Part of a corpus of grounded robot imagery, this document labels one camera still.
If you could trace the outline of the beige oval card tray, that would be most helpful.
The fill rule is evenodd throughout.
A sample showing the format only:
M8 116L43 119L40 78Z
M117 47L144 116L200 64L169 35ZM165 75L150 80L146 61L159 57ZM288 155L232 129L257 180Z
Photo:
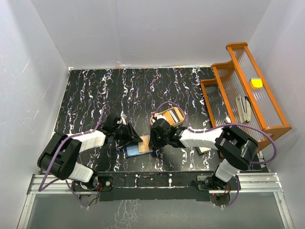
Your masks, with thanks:
M162 112L154 112L150 118L150 124L153 125L155 121L161 118L166 120L170 125L177 127L184 122L185 114L181 108L174 106Z

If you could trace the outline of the blue leather card holder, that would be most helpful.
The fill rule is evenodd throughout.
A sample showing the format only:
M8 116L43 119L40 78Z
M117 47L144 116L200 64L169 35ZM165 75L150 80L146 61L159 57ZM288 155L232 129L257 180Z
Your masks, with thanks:
M150 154L150 153L155 152L154 148L149 147L149 142L150 142L149 135L141 136L141 139L142 139L142 142L139 142L136 145L129 144L125 147L126 158L141 156L141 155Z

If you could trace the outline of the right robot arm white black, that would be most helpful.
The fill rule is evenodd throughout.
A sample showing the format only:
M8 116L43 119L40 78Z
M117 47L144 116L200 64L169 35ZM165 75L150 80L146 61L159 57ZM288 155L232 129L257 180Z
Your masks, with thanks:
M161 148L206 147L219 151L224 160L217 166L212 176L197 180L199 186L224 189L232 177L240 171L247 171L258 149L258 142L239 128L227 125L208 130L190 130L184 126L174 127L165 119L158 119L150 128L149 146Z

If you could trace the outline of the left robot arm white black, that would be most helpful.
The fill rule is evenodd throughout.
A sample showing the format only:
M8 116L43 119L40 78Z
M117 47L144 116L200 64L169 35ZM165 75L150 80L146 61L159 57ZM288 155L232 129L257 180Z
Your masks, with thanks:
M87 190L98 186L94 171L77 162L79 154L98 148L111 141L119 141L124 146L142 143L130 123L121 116L108 115L104 122L99 121L94 129L77 134L54 133L40 155L37 165L60 180L72 179L82 183Z

